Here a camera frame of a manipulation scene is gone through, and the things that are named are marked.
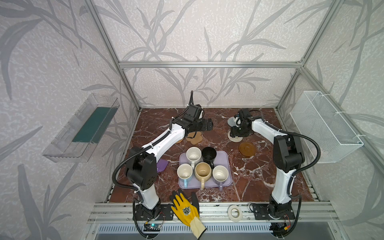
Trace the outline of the multicolour woven round coaster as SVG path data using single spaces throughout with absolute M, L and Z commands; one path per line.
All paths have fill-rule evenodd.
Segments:
M 231 136 L 231 131 L 228 132 L 228 138 L 230 141 L 234 142 L 234 143 L 239 143 L 243 140 L 243 137 L 232 137 Z

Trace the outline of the grey blue round coaster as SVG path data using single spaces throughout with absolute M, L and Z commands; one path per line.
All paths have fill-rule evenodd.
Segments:
M 231 118 L 229 118 L 228 119 L 228 125 L 230 126 L 230 127 L 237 127 L 238 125 L 237 125 L 237 120 L 238 120 L 238 118 L 236 118 L 236 117 L 231 117 Z

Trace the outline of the cork paw shaped coaster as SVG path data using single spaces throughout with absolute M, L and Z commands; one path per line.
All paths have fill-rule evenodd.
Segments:
M 197 145 L 203 140 L 202 132 L 189 133 L 186 137 L 186 140 L 192 145 Z

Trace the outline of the brown wooden round coaster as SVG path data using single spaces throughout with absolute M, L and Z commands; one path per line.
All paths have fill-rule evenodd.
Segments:
M 244 142 L 239 145 L 239 152 L 243 156 L 250 158 L 256 154 L 256 147 L 250 142 Z

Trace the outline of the white speckled mug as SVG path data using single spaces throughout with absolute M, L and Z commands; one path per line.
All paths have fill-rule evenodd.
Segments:
M 194 169 L 196 165 L 202 162 L 202 151 L 197 147 L 191 147 L 186 152 L 186 157 L 189 164 Z

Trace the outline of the black mug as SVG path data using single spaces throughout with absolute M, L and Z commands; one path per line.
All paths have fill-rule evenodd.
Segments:
M 215 168 L 214 161 L 217 156 L 217 151 L 212 147 L 205 147 L 202 149 L 202 158 L 203 162 L 207 163 L 211 169 L 213 170 Z

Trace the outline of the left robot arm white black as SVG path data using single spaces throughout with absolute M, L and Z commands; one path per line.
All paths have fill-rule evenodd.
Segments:
M 160 205 L 156 193 L 157 163 L 174 144 L 189 133 L 206 132 L 213 129 L 213 121 L 204 118 L 201 105 L 189 103 L 176 117 L 171 118 L 168 128 L 153 141 L 140 148 L 132 148 L 127 159 L 115 168 L 112 181 L 115 186 L 134 190 L 140 204 L 152 211 Z

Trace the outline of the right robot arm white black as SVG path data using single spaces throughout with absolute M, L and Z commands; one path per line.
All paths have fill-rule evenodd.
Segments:
M 292 186 L 296 175 L 313 167 L 321 157 L 321 148 L 313 139 L 302 134 L 284 131 L 265 120 L 262 111 L 260 115 L 252 116 L 253 110 L 241 109 L 229 118 L 231 127 L 230 137 L 244 138 L 258 133 L 273 144 L 273 162 L 277 167 L 275 187 L 271 193 L 269 211 L 271 214 L 288 211 L 292 199 Z M 317 153 L 315 159 L 307 166 L 301 167 L 305 162 L 305 154 L 301 140 L 311 142 Z

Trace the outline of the lavender plastic tray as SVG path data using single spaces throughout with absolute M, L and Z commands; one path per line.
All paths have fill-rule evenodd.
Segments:
M 183 153 L 180 155 L 180 165 L 182 164 L 188 164 L 189 160 L 187 159 L 186 153 Z M 232 184 L 232 175 L 230 170 L 230 163 L 228 154 L 225 151 L 217 151 L 217 157 L 214 161 L 215 166 L 220 165 L 227 168 L 229 172 L 228 179 L 223 183 L 223 188 L 228 187 Z M 196 179 L 194 175 L 192 175 L 191 180 L 187 183 L 187 187 L 184 186 L 184 181 L 182 179 L 179 179 L 179 187 L 181 189 L 199 189 L 201 187 L 201 183 Z M 215 182 L 214 177 L 211 177 L 206 183 L 205 188 L 218 188 L 219 185 Z

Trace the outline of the beige ceramic mug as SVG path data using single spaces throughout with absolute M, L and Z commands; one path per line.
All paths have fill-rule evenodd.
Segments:
M 206 182 L 212 176 L 212 168 L 209 164 L 200 162 L 195 166 L 194 174 L 196 179 L 200 182 L 200 188 L 203 190 Z

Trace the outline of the purple object on table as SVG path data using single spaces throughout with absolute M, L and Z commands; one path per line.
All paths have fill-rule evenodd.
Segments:
M 159 159 L 157 162 L 157 173 L 163 172 L 167 168 L 168 164 L 169 162 L 167 160 Z

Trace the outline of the black glove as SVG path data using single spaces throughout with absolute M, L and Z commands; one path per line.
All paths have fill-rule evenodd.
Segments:
M 200 205 L 199 200 L 196 195 L 195 191 L 187 190 L 186 192 L 182 189 L 178 189 L 177 191 L 172 191 L 171 196 L 169 197 L 171 203 L 173 203 L 173 200 L 176 200 L 176 195 L 183 194 L 184 197 L 194 206 L 197 208 L 198 214 L 200 213 Z

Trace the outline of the white tape roll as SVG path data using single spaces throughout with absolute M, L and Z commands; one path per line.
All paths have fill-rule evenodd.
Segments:
M 243 212 L 237 205 L 230 205 L 227 213 L 228 218 L 235 223 L 241 221 L 243 218 Z

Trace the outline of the yellow work glove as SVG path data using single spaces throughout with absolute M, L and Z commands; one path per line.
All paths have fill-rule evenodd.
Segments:
M 190 203 L 182 191 L 173 191 L 170 196 L 173 202 L 171 209 L 177 218 L 187 227 L 190 227 L 197 240 L 201 238 L 207 228 L 200 220 L 198 209 Z

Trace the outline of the green circuit board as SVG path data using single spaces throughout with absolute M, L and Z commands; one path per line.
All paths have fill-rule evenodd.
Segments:
M 145 223 L 144 231 L 145 232 L 160 232 L 162 228 L 162 224 L 159 223 Z

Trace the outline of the clear plastic wall shelf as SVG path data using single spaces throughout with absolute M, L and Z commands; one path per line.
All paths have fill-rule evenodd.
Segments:
M 90 94 L 43 151 L 55 163 L 86 163 L 120 107 L 117 97 Z

